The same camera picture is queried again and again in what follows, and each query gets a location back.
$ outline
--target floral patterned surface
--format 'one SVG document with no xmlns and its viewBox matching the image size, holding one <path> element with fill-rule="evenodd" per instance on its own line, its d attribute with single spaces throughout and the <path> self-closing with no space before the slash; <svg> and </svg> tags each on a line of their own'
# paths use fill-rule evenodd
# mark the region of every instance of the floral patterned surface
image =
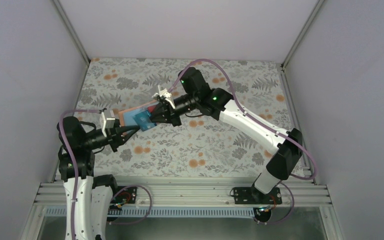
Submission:
<svg viewBox="0 0 384 240">
<path fill-rule="evenodd" d="M 157 84 L 169 88 L 188 64 L 185 59 L 93 58 L 78 109 L 108 108 L 118 113 L 151 99 Z M 233 81 L 239 101 L 269 122 L 291 129 L 279 73 L 274 62 L 217 61 Z M 195 65 L 211 87 L 225 88 L 221 72 L 207 62 Z M 184 94 L 181 85 L 173 96 Z M 96 114 L 76 114 L 98 124 Z M 107 146 L 95 156 L 95 175 L 164 177 L 256 177 L 271 155 L 235 127 L 211 117 L 181 117 L 182 125 L 159 124 L 139 131 L 117 152 Z M 303 176 L 301 162 L 295 174 Z"/>
</svg>

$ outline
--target wall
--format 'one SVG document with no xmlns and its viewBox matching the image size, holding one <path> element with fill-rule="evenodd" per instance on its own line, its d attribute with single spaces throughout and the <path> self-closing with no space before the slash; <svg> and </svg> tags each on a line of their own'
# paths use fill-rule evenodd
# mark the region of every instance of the wall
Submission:
<svg viewBox="0 0 384 240">
<path fill-rule="evenodd" d="M 384 239 L 384 1 L 327 1 L 286 67 L 346 239 Z"/>
<path fill-rule="evenodd" d="M 20 237 L 39 183 L 54 171 L 56 124 L 86 63 L 52 2 L 0 0 L 0 239 Z"/>
<path fill-rule="evenodd" d="M 89 57 L 283 62 L 317 0 L 60 0 Z"/>
</svg>

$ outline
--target gray floor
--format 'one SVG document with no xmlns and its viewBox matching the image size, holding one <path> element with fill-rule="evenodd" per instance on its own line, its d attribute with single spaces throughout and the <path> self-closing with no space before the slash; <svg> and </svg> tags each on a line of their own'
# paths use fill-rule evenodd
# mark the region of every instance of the gray floor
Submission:
<svg viewBox="0 0 384 240">
<path fill-rule="evenodd" d="M 274 210 L 273 220 L 287 213 Z M 125 222 L 133 218 L 121 219 Z M 46 217 L 40 240 L 63 240 L 64 217 Z M 291 218 L 278 225 L 257 225 L 241 218 L 148 218 L 130 225 L 107 225 L 107 240 L 325 240 L 325 230 L 318 207 L 299 207 Z"/>
</svg>

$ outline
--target gray wall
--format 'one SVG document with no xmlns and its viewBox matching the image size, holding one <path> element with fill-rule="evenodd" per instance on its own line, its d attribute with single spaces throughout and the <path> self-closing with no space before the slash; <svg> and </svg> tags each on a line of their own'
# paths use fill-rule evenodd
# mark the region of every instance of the gray wall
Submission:
<svg viewBox="0 0 384 240">
<path fill-rule="evenodd" d="M 346 239 L 384 239 L 384 1 L 328 0 L 286 68 Z"/>
<path fill-rule="evenodd" d="M 56 124 L 86 64 L 50 0 L 0 0 L 0 240 L 20 237 L 56 165 Z"/>
</svg>

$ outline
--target perforated metal strip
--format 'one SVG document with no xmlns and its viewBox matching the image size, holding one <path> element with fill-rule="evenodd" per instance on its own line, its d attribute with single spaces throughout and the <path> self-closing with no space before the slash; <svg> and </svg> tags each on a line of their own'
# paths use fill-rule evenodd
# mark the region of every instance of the perforated metal strip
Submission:
<svg viewBox="0 0 384 240">
<path fill-rule="evenodd" d="M 120 210 L 112 210 L 108 217 L 140 218 L 148 211 L 148 207 L 125 206 Z M 47 217 L 65 217 L 65 206 L 49 206 Z M 242 218 L 254 216 L 252 207 L 163 207 L 151 209 L 149 218 Z"/>
</svg>

